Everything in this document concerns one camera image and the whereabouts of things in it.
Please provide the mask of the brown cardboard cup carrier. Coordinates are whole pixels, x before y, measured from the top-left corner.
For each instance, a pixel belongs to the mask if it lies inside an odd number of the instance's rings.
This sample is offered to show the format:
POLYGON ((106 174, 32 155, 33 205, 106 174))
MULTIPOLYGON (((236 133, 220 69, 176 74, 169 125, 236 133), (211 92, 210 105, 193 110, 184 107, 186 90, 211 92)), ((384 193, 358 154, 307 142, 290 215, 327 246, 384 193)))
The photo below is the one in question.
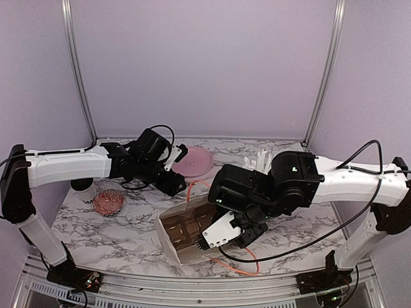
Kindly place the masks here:
POLYGON ((161 214, 160 221, 174 249, 179 251, 195 245, 197 237, 211 225, 217 213, 213 204, 204 203, 174 214, 161 214))

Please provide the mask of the white paper coffee cup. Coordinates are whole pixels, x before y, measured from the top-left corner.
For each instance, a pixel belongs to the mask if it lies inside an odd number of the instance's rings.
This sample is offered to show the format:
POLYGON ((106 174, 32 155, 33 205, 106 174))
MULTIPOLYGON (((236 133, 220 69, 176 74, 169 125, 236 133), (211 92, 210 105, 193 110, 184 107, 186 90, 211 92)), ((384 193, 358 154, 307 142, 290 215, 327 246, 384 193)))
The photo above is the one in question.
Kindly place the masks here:
POLYGON ((90 186, 86 190, 77 192, 80 201, 86 205, 93 205, 94 199, 97 195, 95 186, 90 186))

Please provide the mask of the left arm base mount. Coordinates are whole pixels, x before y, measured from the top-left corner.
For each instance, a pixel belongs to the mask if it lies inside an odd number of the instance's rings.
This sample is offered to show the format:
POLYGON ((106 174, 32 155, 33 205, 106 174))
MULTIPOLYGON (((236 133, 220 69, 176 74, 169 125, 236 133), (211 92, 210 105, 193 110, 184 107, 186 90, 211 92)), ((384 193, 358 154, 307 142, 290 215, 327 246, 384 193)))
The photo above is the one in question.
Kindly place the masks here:
POLYGON ((78 290, 97 293, 100 290, 102 274, 99 271, 79 268, 71 256, 58 266, 49 266, 47 281, 78 290))

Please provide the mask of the white paper takeout bag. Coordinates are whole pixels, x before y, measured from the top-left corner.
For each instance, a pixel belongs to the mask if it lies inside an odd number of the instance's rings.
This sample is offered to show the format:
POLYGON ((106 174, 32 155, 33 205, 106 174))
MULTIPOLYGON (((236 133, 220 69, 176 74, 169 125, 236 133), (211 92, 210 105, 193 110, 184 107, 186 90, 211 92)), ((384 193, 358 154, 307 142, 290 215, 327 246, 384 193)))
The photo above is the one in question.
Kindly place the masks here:
POLYGON ((213 219, 217 218, 217 209, 207 201, 206 195, 191 195, 191 190, 196 184, 210 187, 205 181, 191 182, 186 199, 157 216, 156 231, 166 255, 181 266, 211 261, 240 275, 250 277, 258 275, 259 264, 256 264, 256 270, 253 272, 244 271, 235 268, 232 264, 224 263, 216 248, 200 249, 198 240, 211 226, 213 219))

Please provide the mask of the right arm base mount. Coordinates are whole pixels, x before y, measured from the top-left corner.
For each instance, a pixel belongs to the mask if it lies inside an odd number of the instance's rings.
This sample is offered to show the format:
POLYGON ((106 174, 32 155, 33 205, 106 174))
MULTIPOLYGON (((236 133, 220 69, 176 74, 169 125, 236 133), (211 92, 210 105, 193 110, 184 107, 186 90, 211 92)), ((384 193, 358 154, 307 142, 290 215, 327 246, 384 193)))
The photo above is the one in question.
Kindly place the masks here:
POLYGON ((325 265, 324 269, 301 273, 295 277, 300 294, 326 291, 352 282, 353 270, 341 270, 337 267, 334 250, 326 255, 325 265))

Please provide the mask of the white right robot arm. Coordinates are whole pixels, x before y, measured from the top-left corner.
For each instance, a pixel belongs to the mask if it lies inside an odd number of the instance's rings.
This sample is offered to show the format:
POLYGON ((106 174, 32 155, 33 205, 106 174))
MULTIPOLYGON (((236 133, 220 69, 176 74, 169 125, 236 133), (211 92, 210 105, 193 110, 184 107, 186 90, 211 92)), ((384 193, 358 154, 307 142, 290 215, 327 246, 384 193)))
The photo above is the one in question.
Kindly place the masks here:
POLYGON ((268 173, 232 164, 217 172, 208 194, 225 213, 198 238, 202 249, 234 242, 246 247, 267 228, 267 222, 313 204, 363 202, 363 223, 339 249, 331 252, 318 282, 332 287, 344 273, 388 235, 410 227, 409 169, 402 158, 390 164, 356 164, 352 158, 332 160, 303 151, 284 151, 271 161, 268 173))

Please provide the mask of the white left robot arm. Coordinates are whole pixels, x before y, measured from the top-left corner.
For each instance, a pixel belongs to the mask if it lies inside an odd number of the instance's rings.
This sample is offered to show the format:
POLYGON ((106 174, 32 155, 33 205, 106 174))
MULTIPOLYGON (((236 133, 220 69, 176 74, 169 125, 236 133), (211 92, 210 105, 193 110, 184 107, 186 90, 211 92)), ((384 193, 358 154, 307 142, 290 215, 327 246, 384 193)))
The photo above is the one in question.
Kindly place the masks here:
POLYGON ((154 127, 126 144, 102 142, 85 149, 61 151, 28 151, 17 144, 1 162, 1 217, 17 225, 47 260, 51 272, 68 286, 74 286, 81 280, 81 271, 37 212, 31 189, 55 182, 122 178, 126 184, 139 180, 143 187, 153 185, 160 192, 175 196, 185 190, 186 183, 172 166, 187 154, 186 145, 168 141, 154 127))

